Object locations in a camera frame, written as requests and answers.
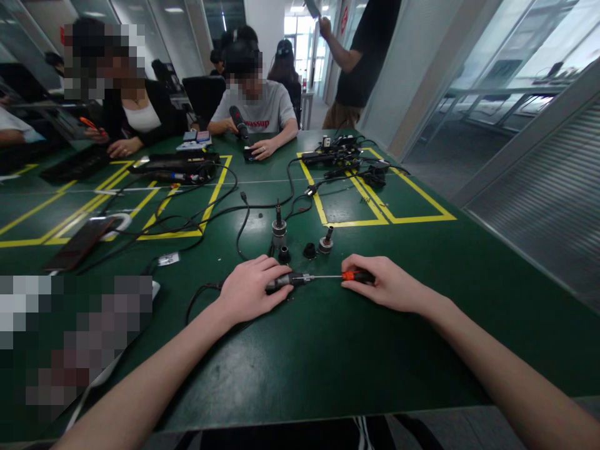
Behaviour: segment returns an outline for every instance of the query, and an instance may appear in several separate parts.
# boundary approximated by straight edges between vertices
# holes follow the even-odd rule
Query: black cap
[[[302,255],[308,259],[316,258],[317,251],[314,248],[314,244],[312,242],[309,242],[308,244],[306,244],[306,247],[304,247],[304,251],[302,252]]]
[[[287,247],[282,247],[279,250],[279,256],[277,257],[280,263],[287,264],[292,260]]]

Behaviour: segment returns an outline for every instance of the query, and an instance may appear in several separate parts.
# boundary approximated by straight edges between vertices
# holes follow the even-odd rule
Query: hand
[[[342,272],[356,269],[366,269],[375,275],[374,286],[344,281],[342,287],[396,311],[424,314],[432,303],[445,298],[415,280],[385,256],[364,257],[353,254],[342,262]]]
[[[275,142],[273,142],[272,139],[265,139],[264,141],[258,141],[250,148],[256,149],[252,152],[252,155],[258,161],[262,161],[263,159],[267,159],[269,156],[275,153],[275,150],[277,150],[279,147],[275,145]]]
[[[214,305],[231,326],[262,316],[284,301],[294,289],[294,286],[284,286],[267,295],[264,291],[267,284],[291,271],[266,255],[242,262],[225,280]]]
[[[111,140],[104,128],[87,128],[85,135],[88,139],[92,139],[96,144],[106,144]]]
[[[132,137],[131,139],[120,139],[113,142],[109,145],[107,152],[111,158],[125,158],[134,154],[143,146],[144,144],[138,137]]]
[[[326,41],[331,37],[331,22],[326,17],[319,17],[319,29],[321,30],[321,36]]]
[[[224,122],[229,131],[231,131],[233,134],[239,134],[238,127],[236,127],[236,124],[233,122],[233,119],[231,117],[225,119]]]

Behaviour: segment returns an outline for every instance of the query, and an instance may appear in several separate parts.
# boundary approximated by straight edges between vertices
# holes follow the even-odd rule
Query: white cable
[[[117,236],[117,234],[119,234],[119,231],[123,231],[123,230],[127,229],[127,227],[129,225],[131,225],[131,222],[133,221],[131,216],[129,214],[126,214],[125,212],[117,212],[116,214],[111,214],[110,216],[106,216],[106,217],[114,217],[117,219],[121,219],[121,224],[116,228],[117,231],[110,231],[110,232],[106,233],[100,239],[101,241],[107,241],[108,239],[111,239],[113,236]]]

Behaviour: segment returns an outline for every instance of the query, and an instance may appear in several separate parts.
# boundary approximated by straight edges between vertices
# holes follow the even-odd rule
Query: screwdriver
[[[343,272],[341,275],[311,275],[315,278],[341,278],[344,281],[358,281],[359,283],[375,283],[375,275],[366,270]]]

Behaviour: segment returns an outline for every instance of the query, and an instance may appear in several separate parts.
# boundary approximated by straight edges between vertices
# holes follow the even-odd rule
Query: orange screwdriver handle
[[[345,281],[358,281],[359,283],[375,283],[375,275],[366,270],[344,272],[342,279]]]

